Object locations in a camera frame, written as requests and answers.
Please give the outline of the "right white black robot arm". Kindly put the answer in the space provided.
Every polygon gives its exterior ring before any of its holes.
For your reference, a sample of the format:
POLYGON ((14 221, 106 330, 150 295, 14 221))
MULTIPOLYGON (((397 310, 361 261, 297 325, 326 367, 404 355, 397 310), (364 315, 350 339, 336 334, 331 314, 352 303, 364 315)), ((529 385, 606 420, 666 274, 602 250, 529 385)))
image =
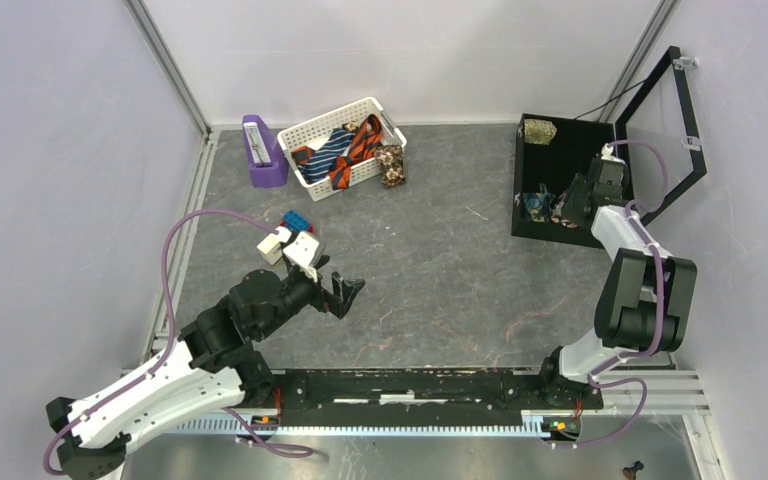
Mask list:
POLYGON ((537 392, 551 408, 585 398, 618 365, 674 352, 684 339, 698 270, 646 230, 623 196, 628 171, 612 153, 597 155, 587 174, 574 177, 561 209, 563 218, 590 230, 612 265, 592 329, 543 361, 537 392))

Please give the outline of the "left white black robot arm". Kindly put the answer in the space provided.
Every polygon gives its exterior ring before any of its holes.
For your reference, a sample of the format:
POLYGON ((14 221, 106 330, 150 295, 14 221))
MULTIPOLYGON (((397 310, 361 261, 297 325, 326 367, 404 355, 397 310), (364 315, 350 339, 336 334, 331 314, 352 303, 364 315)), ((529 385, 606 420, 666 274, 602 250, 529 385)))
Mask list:
POLYGON ((167 429, 241 403, 266 405, 276 377, 255 343, 306 307, 343 318, 365 285, 333 273, 326 289, 298 266, 284 278, 271 270, 249 272, 150 361, 98 393, 50 401, 46 414, 55 438, 45 471, 99 479, 167 429))

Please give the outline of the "black pink floral tie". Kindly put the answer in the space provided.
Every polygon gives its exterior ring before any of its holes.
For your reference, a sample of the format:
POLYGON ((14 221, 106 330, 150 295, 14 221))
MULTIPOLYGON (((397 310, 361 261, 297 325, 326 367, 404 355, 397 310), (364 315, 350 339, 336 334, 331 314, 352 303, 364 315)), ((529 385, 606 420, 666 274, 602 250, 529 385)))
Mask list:
POLYGON ((565 201, 563 199, 557 200, 553 203, 551 208, 550 221, 553 224, 563 226, 567 229, 577 229, 578 225, 564 216, 564 205, 565 201))

